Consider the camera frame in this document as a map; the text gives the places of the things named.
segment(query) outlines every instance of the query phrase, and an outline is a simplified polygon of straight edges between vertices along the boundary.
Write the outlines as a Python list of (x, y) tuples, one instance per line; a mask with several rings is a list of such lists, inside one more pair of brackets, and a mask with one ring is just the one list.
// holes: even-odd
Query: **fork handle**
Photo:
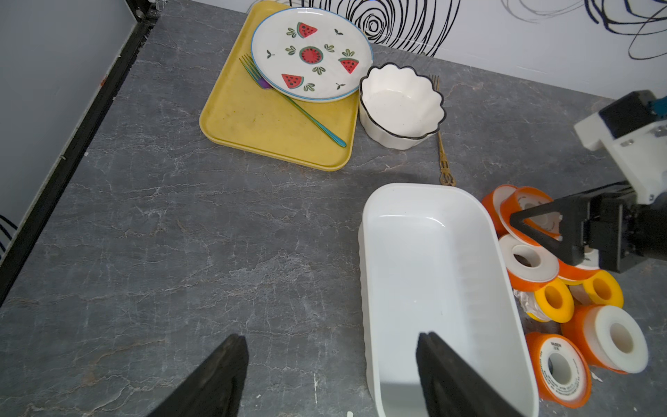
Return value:
[(290, 97), (280, 93), (279, 91), (277, 91), (277, 92), (278, 92), (278, 94), (285, 97), (285, 100), (292, 103), (294, 105), (294, 107), (299, 109), (299, 111), (302, 112), (304, 116), (306, 116), (308, 119), (310, 119), (310, 121), (315, 123), (317, 125), (317, 127), (319, 127), (324, 133), (326, 133), (328, 137), (332, 138), (333, 141), (336, 142), (339, 146), (342, 146), (342, 147), (347, 147), (348, 146), (341, 138), (336, 136), (336, 134), (334, 132), (332, 132), (329, 129), (327, 129), (326, 127), (324, 127), (324, 125), (322, 123), (315, 120), (315, 118), (313, 116), (311, 116), (310, 114), (308, 114), (308, 112), (306, 110), (302, 109), (301, 106), (296, 103), (296, 101), (294, 101)]

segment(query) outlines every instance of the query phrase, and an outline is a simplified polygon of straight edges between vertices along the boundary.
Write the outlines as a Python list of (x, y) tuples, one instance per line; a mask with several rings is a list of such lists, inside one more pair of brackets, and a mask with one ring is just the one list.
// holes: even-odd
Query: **watermelon pattern plate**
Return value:
[(373, 64), (371, 45), (352, 22), (310, 7), (286, 9), (264, 19), (253, 35), (251, 52), (273, 88), (315, 103), (357, 91)]

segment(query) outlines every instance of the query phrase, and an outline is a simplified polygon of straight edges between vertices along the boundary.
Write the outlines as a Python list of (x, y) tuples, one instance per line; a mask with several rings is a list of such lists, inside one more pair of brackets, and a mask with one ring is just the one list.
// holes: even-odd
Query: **white bowl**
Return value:
[(359, 228), (366, 380), (379, 417), (428, 417), (415, 351), (436, 332), (521, 415), (538, 390), (496, 232), (454, 187), (394, 183)]
[(412, 67), (371, 67), (360, 83), (359, 119), (371, 139), (409, 149), (435, 134), (447, 117), (444, 98)]

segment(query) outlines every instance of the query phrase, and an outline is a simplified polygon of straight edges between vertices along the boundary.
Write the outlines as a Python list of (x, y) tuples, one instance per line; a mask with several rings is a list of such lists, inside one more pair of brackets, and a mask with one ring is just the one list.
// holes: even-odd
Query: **white plate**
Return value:
[(340, 100), (357, 91), (373, 64), (371, 45), (352, 22), (309, 7), (264, 19), (253, 35), (251, 53), (273, 88), (314, 103)]
[(538, 415), (538, 391), (493, 223), (454, 187), (389, 184), (359, 228), (366, 380), (380, 417), (427, 417), (415, 359), (435, 332), (502, 398)]

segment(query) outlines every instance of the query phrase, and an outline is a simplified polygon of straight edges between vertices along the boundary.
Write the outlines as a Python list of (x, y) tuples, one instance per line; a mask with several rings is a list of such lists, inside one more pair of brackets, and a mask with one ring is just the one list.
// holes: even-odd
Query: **gold fork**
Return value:
[[(430, 78), (433, 82), (433, 88), (436, 91), (440, 91), (440, 76), (431, 75)], [(454, 176), (452, 175), (450, 162), (447, 160), (445, 148), (442, 146), (442, 135), (440, 134), (440, 130), (438, 130), (438, 146), (440, 147), (440, 183), (442, 185), (456, 187), (456, 179), (454, 179)]]
[(243, 68), (245, 68), (245, 70), (248, 71), (248, 73), (250, 74), (250, 77), (252, 77), (252, 79), (255, 80), (255, 82), (257, 83), (258, 86), (260, 86), (263, 89), (273, 89), (276, 93), (281, 95), (285, 100), (292, 103), (292, 105), (294, 105), (294, 107), (299, 109), (300, 112), (302, 112), (308, 119), (310, 119), (310, 121), (315, 123), (315, 125), (317, 127), (319, 127), (324, 133), (326, 133), (326, 135), (328, 137), (330, 137), (334, 142), (336, 142), (339, 146), (341, 146), (341, 147), (346, 147), (347, 146), (347, 144), (343, 141), (343, 139), (336, 136), (336, 134), (334, 132), (330, 131), (329, 129), (324, 127), (324, 125), (322, 123), (315, 120), (315, 118), (313, 116), (308, 114), (308, 112), (306, 110), (302, 109), (301, 106), (298, 105), (294, 100), (292, 100), (290, 97), (284, 95), (280, 91), (274, 89), (271, 86), (271, 84), (269, 84), (261, 76), (261, 73), (259, 72), (259, 70), (257, 69), (257, 65), (255, 64), (255, 61), (253, 61), (251, 56), (246, 54), (242, 58), (239, 58), (239, 60), (241, 61), (241, 64), (243, 65)]

